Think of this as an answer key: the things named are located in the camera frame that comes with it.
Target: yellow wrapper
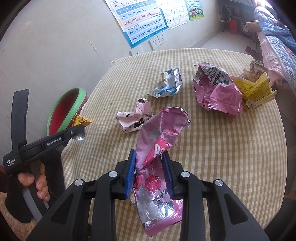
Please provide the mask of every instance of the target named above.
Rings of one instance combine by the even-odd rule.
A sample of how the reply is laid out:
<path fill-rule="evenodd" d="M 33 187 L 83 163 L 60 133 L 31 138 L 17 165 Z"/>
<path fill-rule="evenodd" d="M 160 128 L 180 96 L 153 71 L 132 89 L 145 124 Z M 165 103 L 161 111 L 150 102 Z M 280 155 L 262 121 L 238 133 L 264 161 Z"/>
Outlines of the yellow wrapper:
<path fill-rule="evenodd" d="M 250 105 L 255 108 L 274 99 L 277 91 L 271 89 L 271 83 L 266 73 L 263 73 L 256 83 L 252 83 L 241 77 L 231 76 L 233 82 L 239 88 L 243 96 L 243 108 L 248 111 Z"/>
<path fill-rule="evenodd" d="M 85 118 L 79 114 L 75 114 L 73 117 L 73 126 L 77 126 L 82 124 L 84 127 L 88 126 L 90 123 L 93 123 L 93 120 L 90 120 L 88 118 Z"/>

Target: checkered tablecloth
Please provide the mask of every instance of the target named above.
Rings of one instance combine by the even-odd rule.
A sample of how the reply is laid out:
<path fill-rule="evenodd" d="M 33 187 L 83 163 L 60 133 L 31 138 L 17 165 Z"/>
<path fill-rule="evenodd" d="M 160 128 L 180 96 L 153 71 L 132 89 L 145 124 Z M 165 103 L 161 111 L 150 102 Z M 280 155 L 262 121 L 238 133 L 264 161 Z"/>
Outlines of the checkered tablecloth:
<path fill-rule="evenodd" d="M 197 71 L 194 64 L 208 62 L 239 76 L 252 59 L 224 50 L 176 49 L 113 61 L 82 110 L 95 122 L 86 128 L 84 141 L 70 140 L 62 153 L 66 187 L 77 178 L 98 179 L 127 159 L 139 131 L 121 134 L 115 115 L 132 112 L 139 98 L 147 98 L 154 114 L 165 105 L 178 106 L 191 119 L 190 127 L 182 130 L 176 146 L 169 150 L 171 159 L 202 180 L 222 179 L 265 227 L 280 209 L 287 171 L 285 134 L 276 101 L 251 108 L 231 122 L 223 113 L 199 106 L 192 84 Z M 173 67 L 180 68 L 184 82 L 180 92 L 173 97 L 148 96 L 161 81 L 160 73 Z M 149 237 L 129 200 L 115 205 L 118 240 L 179 239 L 181 223 Z M 209 240 L 206 206 L 205 220 Z"/>

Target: white wall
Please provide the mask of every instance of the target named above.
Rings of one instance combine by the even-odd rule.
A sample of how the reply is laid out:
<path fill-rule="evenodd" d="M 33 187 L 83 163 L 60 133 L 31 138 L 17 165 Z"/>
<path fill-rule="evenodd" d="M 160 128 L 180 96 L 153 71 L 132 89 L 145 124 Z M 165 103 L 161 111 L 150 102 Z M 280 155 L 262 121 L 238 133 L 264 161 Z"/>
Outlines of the white wall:
<path fill-rule="evenodd" d="M 219 29 L 216 0 L 202 0 L 205 17 L 171 30 L 156 50 L 200 47 Z M 89 41 L 97 49 L 94 51 Z M 141 44 L 151 51 L 148 41 Z M 0 42 L 0 157 L 11 151 L 14 91 L 30 89 L 28 143 L 45 136 L 58 98 L 74 87 L 90 95 L 112 60 L 130 47 L 104 0 L 32 0 Z"/>

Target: finger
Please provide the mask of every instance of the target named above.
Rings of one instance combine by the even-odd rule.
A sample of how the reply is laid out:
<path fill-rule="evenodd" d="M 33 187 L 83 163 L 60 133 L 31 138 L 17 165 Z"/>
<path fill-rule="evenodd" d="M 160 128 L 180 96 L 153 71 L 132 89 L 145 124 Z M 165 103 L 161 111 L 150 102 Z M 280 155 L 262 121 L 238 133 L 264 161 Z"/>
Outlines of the finger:
<path fill-rule="evenodd" d="M 42 191 L 38 191 L 37 195 L 40 199 L 44 199 L 48 195 L 48 186 L 46 185 Z"/>
<path fill-rule="evenodd" d="M 38 191 L 42 191 L 42 189 L 46 186 L 46 177 L 45 175 L 40 175 L 36 181 L 36 188 Z"/>
<path fill-rule="evenodd" d="M 49 199 L 50 199 L 50 195 L 49 195 L 49 193 L 48 193 L 47 196 L 46 196 L 43 200 L 46 201 L 46 202 L 48 202 Z"/>
<path fill-rule="evenodd" d="M 40 162 L 40 174 L 41 175 L 45 174 L 45 165 L 42 162 Z"/>
<path fill-rule="evenodd" d="M 28 187 L 34 182 L 34 175 L 29 173 L 19 173 L 17 178 L 24 187 Z"/>

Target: poster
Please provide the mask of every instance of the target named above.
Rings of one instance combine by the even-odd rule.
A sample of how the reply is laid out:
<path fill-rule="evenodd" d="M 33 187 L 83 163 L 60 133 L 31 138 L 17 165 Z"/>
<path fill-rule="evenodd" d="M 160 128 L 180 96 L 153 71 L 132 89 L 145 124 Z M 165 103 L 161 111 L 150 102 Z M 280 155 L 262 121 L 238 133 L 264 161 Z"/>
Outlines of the poster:
<path fill-rule="evenodd" d="M 184 0 L 157 0 L 157 3 L 163 11 L 169 29 L 189 22 L 187 5 Z"/>
<path fill-rule="evenodd" d="M 203 18 L 203 9 L 200 0 L 185 0 L 190 21 Z"/>
<path fill-rule="evenodd" d="M 131 48 L 168 28 L 155 0 L 105 0 Z"/>

